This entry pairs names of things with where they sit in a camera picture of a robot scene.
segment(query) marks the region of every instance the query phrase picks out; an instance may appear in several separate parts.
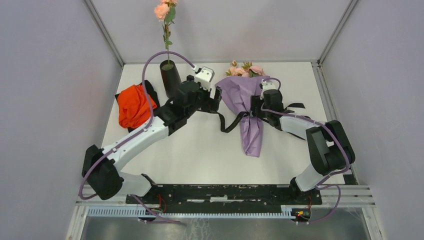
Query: wall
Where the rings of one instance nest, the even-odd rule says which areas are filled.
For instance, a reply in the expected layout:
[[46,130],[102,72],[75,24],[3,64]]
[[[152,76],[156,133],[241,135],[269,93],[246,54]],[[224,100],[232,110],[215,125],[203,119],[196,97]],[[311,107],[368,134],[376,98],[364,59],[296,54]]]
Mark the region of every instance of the wall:
[[360,1],[323,70],[388,239],[423,239],[424,1]]
[[[124,62],[145,62],[165,50],[153,12],[160,0],[92,1]],[[179,0],[170,50],[195,62],[310,62],[320,57],[349,1]]]
[[63,239],[120,67],[82,0],[3,0],[0,31],[0,239]]

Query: folded orange garment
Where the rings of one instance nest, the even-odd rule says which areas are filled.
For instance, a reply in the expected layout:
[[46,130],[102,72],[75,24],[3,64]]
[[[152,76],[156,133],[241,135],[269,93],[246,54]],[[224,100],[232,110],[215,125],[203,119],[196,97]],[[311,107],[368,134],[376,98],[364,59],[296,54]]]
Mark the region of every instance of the folded orange garment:
[[[153,108],[157,107],[148,95]],[[132,85],[123,90],[118,98],[119,125],[123,128],[138,128],[150,117],[149,104],[142,85]]]

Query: purple fabric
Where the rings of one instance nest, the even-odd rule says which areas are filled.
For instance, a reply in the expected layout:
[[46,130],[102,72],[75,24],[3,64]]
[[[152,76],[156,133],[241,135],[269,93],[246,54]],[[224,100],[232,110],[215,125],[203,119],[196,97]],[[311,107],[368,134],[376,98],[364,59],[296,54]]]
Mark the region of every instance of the purple fabric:
[[[251,96],[260,95],[261,80],[268,76],[244,77],[228,76],[215,84],[222,89],[222,100],[236,115],[250,112]],[[257,117],[243,117],[240,121],[241,145],[247,156],[259,157],[261,154],[264,124]]]

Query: pink flower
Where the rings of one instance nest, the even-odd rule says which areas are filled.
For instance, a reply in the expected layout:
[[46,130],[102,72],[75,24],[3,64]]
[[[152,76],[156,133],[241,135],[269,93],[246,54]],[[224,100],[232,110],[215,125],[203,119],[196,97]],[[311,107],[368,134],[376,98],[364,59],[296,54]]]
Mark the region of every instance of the pink flower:
[[242,67],[237,67],[236,69],[235,69],[235,74],[237,75],[237,76],[241,76],[241,75],[243,75],[244,73],[246,73],[246,70],[244,69],[244,68],[242,68]]
[[232,66],[228,69],[228,71],[231,73],[231,76],[237,76],[236,74],[236,67]]
[[163,21],[165,19],[169,11],[170,7],[166,3],[161,3],[154,8],[154,14],[156,14],[156,17],[160,21]]
[[167,3],[170,3],[170,4],[177,4],[177,0],[160,0],[160,3],[161,4],[167,4]]
[[264,69],[260,66],[251,66],[250,70],[252,70],[255,74],[259,74],[260,76],[264,75]]

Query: vase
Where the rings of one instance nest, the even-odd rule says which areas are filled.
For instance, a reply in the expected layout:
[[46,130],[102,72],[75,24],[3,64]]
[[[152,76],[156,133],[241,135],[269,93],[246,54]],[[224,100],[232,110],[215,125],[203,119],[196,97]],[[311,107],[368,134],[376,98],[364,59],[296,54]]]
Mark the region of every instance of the vase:
[[160,74],[162,75],[163,86],[166,96],[172,98],[181,84],[180,74],[178,73],[175,62],[165,60],[160,64]]

